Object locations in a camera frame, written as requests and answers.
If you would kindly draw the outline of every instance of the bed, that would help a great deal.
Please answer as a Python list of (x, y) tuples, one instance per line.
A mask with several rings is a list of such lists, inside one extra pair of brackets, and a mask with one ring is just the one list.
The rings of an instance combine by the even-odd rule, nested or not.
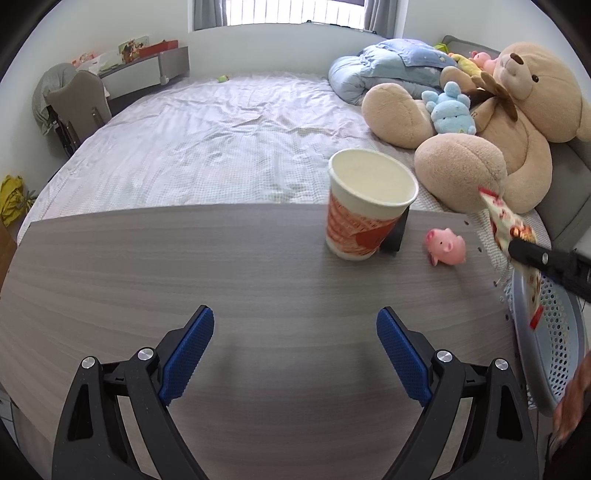
[[(360, 107), (326, 78), (276, 73), (225, 83), (185, 79), (135, 104), (86, 140), (51, 179), (31, 222), (109, 210), (211, 203), (327, 203), (328, 160), (350, 147), (413, 166), (411, 151), (373, 136)], [(444, 211), (421, 186), (413, 209)], [(472, 215), (493, 266), (506, 262), (488, 214)], [(528, 220), (550, 241), (537, 213)]]

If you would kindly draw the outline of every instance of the paper cup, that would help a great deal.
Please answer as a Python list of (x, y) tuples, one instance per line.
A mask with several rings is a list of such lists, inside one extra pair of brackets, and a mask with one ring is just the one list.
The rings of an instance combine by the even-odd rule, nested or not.
[(330, 158), (326, 244), (346, 260), (378, 249), (418, 195), (413, 173), (383, 153), (348, 148)]

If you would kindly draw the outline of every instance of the beige teddy bear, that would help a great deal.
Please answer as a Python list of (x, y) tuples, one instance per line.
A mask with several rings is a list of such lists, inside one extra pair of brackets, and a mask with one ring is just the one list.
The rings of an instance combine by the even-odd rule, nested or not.
[[(413, 100), (395, 83), (372, 88), (363, 100), (362, 113), (382, 140), (417, 149), (417, 178), (448, 207), (466, 213), (483, 209), (478, 193), (482, 186), (503, 195), (514, 212), (525, 213), (550, 188), (548, 142), (591, 140), (591, 108), (568, 67), (533, 43), (515, 43), (501, 52), (493, 78), (489, 80), (498, 84), (497, 93), (504, 92), (506, 98), (493, 96), (472, 105), (477, 136), (435, 135), (423, 102)], [(441, 85), (450, 80), (464, 93), (476, 89), (472, 79), (455, 67), (441, 74)], [(507, 103), (517, 108), (508, 108)]]

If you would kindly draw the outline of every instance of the gray curtain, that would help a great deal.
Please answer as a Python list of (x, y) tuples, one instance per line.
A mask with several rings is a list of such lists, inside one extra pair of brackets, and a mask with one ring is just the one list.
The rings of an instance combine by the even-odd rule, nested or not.
[(365, 0), (363, 27), (385, 38), (394, 38), (398, 0)]
[(226, 18), (226, 0), (194, 0), (193, 29), (223, 27)]

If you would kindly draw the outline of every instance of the human hand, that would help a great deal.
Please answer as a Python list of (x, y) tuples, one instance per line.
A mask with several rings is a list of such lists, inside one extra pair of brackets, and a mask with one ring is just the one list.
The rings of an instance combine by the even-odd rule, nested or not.
[(564, 397), (554, 411), (554, 433), (559, 441), (564, 441), (573, 433), (584, 413), (584, 395), (591, 388), (591, 352), (574, 373), (566, 386)]

